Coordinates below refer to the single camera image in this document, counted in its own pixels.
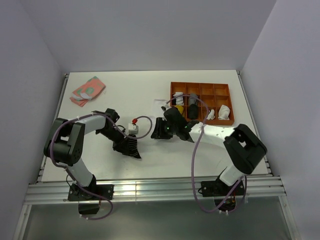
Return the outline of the black striped sock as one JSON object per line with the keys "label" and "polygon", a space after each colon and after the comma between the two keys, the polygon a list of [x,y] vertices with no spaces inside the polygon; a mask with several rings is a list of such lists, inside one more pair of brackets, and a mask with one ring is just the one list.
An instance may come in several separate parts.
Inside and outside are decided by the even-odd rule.
{"label": "black striped sock", "polygon": [[119,152],[125,156],[129,156],[135,159],[141,159],[138,151],[138,140],[125,137],[119,145]]}

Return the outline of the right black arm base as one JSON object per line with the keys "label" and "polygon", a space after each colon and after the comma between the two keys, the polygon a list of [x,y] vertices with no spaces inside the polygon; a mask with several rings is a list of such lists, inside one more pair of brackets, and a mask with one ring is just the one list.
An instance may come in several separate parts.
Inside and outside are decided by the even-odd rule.
{"label": "right black arm base", "polygon": [[[210,181],[202,181],[201,187],[198,189],[198,193],[202,195],[204,198],[208,197],[225,197],[230,190],[236,185],[236,183],[232,186],[227,186],[220,179],[210,180]],[[229,213],[230,211],[234,211],[238,204],[236,197],[242,196],[241,203],[245,200],[245,196],[247,193],[247,179],[244,178],[244,182],[241,180],[232,191],[232,193],[228,196],[225,201],[222,199],[214,199],[215,206],[217,207],[221,202],[223,204],[218,208],[219,211]]]}

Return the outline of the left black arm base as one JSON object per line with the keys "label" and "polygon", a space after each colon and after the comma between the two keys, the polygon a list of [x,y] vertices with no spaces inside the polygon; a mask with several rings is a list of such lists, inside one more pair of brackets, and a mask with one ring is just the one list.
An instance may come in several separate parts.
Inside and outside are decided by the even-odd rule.
{"label": "left black arm base", "polygon": [[[69,188],[67,200],[69,202],[78,202],[78,213],[80,217],[92,221],[101,220],[111,215],[114,209],[113,203],[111,202],[113,193],[113,184],[98,184],[89,188],[72,184]],[[107,201],[110,204],[110,210],[105,215],[96,216],[100,210],[102,201]]]}

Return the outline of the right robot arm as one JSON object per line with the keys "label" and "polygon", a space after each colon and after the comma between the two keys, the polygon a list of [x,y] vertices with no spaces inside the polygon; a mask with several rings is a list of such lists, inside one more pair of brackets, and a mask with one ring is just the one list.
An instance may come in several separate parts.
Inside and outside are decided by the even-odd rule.
{"label": "right robot arm", "polygon": [[267,154],[267,147],[245,124],[237,127],[219,127],[204,124],[198,120],[187,121],[176,107],[164,111],[163,117],[156,118],[152,139],[166,140],[173,136],[180,140],[195,143],[207,143],[224,148],[229,155],[231,165],[218,177],[217,191],[229,194],[234,184],[245,175],[250,175]]}

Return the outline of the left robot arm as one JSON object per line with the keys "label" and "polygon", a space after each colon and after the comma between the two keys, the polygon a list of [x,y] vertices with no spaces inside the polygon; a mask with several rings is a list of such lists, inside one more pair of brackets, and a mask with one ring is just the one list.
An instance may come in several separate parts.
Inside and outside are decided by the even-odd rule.
{"label": "left robot arm", "polygon": [[130,157],[139,156],[137,141],[124,136],[125,131],[118,131],[115,127],[119,118],[114,109],[108,108],[74,122],[57,118],[50,129],[43,149],[44,155],[51,158],[56,167],[66,169],[71,178],[81,185],[79,194],[86,200],[95,198],[98,193],[96,178],[82,160],[86,134],[101,134],[112,141],[114,151]]}

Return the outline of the rolled yellow socks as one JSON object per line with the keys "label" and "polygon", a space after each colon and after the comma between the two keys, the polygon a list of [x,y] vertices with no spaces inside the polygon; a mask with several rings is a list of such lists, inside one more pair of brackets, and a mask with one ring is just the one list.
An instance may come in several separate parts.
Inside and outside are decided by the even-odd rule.
{"label": "rolled yellow socks", "polygon": [[183,117],[185,117],[185,108],[183,105],[175,105],[174,107],[177,108],[177,110]]}

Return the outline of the rolled black socks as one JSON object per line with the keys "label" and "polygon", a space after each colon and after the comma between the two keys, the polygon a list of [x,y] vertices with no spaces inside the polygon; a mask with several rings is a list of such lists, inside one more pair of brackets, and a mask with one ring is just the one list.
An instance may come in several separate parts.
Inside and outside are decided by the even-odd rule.
{"label": "rolled black socks", "polygon": [[198,110],[198,105],[197,104],[190,104],[188,106],[188,109],[187,109],[187,117],[190,119],[190,120],[196,120],[198,118],[198,115],[199,115],[199,110]]}

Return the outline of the rolled white striped socks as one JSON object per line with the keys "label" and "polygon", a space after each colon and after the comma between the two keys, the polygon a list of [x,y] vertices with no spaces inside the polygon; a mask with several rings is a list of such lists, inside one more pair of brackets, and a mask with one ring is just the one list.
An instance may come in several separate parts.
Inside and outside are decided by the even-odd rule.
{"label": "rolled white striped socks", "polygon": [[184,96],[183,96],[183,92],[181,91],[176,91],[173,95],[174,100],[173,100],[173,104],[176,106],[183,106],[184,105]]}

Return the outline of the rolled grey socks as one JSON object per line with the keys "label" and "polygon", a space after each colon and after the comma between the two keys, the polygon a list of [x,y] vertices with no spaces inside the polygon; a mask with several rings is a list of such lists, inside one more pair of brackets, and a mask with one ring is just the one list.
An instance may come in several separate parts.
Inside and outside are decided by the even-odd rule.
{"label": "rolled grey socks", "polygon": [[191,93],[188,97],[188,105],[198,105],[198,96],[195,93]]}

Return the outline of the small white rolled socks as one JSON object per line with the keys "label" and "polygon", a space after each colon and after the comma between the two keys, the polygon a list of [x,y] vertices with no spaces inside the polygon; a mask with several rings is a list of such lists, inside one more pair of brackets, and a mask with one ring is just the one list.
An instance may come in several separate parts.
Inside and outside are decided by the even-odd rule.
{"label": "small white rolled socks", "polygon": [[214,120],[215,119],[215,110],[211,109],[210,112],[208,113],[206,120]]}

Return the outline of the large white rolled socks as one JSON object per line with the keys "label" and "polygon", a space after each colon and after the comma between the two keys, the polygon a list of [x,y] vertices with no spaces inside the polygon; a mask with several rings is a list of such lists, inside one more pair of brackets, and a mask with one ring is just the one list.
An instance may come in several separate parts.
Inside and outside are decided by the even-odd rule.
{"label": "large white rolled socks", "polygon": [[219,120],[229,120],[230,108],[226,105],[222,105],[218,111]]}

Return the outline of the pink green patterned socks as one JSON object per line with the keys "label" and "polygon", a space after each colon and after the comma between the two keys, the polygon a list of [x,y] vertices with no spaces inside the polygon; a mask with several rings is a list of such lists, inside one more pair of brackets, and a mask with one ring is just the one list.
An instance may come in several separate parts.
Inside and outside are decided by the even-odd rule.
{"label": "pink green patterned socks", "polygon": [[96,76],[79,86],[71,93],[72,103],[83,107],[87,102],[95,99],[105,89],[106,85]]}

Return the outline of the white sock with black stripes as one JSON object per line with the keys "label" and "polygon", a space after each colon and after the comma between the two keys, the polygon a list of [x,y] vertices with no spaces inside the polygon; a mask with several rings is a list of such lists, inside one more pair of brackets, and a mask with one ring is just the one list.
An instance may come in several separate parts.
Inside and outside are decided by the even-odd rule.
{"label": "white sock with black stripes", "polygon": [[153,109],[157,111],[166,111],[168,108],[167,101],[165,99],[155,99],[153,101]]}

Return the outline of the orange compartment tray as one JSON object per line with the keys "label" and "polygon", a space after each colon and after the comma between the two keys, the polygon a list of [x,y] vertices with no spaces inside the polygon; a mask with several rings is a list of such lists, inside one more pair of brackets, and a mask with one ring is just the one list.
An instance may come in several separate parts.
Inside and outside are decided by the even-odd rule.
{"label": "orange compartment tray", "polygon": [[[229,86],[224,83],[196,83],[196,82],[171,82],[170,83],[170,97],[173,98],[175,92],[183,92],[185,118],[188,118],[189,96],[194,93],[198,96],[198,118],[197,121],[205,121],[208,125],[216,126],[231,126],[235,122],[231,95]],[[222,105],[230,108],[229,120],[219,120],[218,112]],[[215,119],[206,120],[210,110],[215,110]]]}

